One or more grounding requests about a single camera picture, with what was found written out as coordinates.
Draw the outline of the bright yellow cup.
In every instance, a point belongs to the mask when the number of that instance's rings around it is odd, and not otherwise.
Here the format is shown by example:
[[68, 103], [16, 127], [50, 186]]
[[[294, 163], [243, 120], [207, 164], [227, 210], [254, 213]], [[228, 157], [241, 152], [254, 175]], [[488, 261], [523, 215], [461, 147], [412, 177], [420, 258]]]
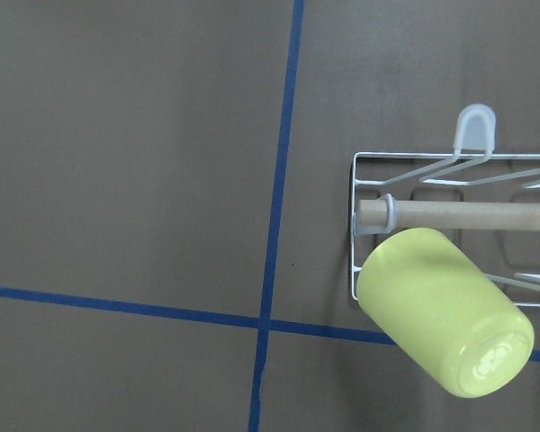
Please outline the bright yellow cup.
[[406, 229], [382, 242], [356, 281], [362, 311], [454, 396], [512, 381], [532, 354], [529, 318], [448, 237]]

